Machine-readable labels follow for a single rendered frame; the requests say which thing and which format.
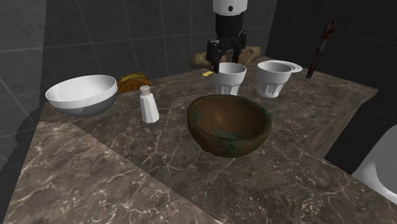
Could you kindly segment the red and black striped stick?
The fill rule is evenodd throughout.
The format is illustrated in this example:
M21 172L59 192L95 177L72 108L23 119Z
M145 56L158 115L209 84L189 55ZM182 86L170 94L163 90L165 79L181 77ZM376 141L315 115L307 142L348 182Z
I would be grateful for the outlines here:
M323 49L324 49L324 47L326 45L326 42L329 39L329 37L332 34L332 32L335 30L335 25L336 25L336 21L332 20L327 25L327 27L324 29L324 31L323 31L323 33L321 35L321 41L320 41L320 44L319 44L319 46L318 46L318 48L316 50L313 62L310 64L309 70L308 70L308 72L306 74L306 78L307 79L311 79L311 77L312 77L312 75L313 75L313 73L315 71L315 68L317 66L317 63L319 61L319 58L320 58L320 56L321 56L321 54L323 52Z

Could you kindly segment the white toilet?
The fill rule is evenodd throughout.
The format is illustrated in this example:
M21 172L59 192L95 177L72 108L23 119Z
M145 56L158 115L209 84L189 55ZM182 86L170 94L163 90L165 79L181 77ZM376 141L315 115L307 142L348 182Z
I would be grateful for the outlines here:
M385 132L352 176L397 205L397 125Z

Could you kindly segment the brown bread loaf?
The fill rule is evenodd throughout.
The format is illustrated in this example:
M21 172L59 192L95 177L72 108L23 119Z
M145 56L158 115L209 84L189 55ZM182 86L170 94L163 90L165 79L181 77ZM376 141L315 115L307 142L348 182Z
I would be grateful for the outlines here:
M212 65L210 62L206 60L206 52L195 53L192 55L189 63L189 67L193 68L206 68L212 71ZM261 54L261 48L259 46L247 46L242 49L239 54L239 59L237 64L241 64L243 66L248 66L250 63L257 59ZM229 50L222 56L220 62L233 62L233 50Z

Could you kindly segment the yellow-brown taco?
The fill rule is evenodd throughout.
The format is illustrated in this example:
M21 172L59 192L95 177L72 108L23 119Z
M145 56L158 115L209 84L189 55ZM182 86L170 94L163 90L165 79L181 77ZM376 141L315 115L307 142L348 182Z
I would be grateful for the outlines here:
M142 72L129 73L118 79L117 92L124 93L139 90L143 85L151 86L151 83Z

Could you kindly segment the white salt shaker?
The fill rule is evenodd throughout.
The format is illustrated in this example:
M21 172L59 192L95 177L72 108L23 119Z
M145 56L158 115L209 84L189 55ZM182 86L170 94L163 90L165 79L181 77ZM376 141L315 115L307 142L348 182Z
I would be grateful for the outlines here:
M150 86L143 85L140 90L140 103L143 122L155 123L159 120L159 112Z

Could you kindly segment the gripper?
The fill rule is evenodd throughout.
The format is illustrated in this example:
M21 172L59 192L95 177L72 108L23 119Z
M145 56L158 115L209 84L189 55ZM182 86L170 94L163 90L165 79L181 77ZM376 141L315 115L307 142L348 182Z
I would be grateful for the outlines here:
M220 43L227 43L233 40L234 63L238 63L241 51L246 47L247 34L242 28L244 13L238 15L225 16L216 14L216 41L207 42L206 60L212 65L212 71L219 73L219 62L223 56Z

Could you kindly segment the large white bowl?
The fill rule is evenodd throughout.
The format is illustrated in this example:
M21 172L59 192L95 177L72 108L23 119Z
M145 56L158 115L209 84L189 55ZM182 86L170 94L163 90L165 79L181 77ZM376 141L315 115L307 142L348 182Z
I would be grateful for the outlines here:
M92 74L72 78L49 88L45 97L60 112L74 117L97 116L117 98L117 82L112 76Z

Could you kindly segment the brown wooden bowl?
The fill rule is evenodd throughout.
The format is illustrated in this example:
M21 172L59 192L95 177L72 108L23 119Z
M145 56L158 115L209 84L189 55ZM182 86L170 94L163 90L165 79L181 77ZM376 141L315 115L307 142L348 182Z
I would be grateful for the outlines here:
M190 134L206 152L238 158L268 138L272 117L261 105L237 95L207 95L187 109Z

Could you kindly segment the white ribbed cup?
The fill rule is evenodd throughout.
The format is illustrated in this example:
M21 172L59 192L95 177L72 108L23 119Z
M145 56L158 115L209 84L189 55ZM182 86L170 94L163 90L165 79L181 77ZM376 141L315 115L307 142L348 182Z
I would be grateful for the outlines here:
M233 62L221 62L219 72L213 73L212 80L217 94L237 95L247 69L245 66Z
M275 98L288 81L293 68L275 61L260 62L256 68L257 93L267 98Z

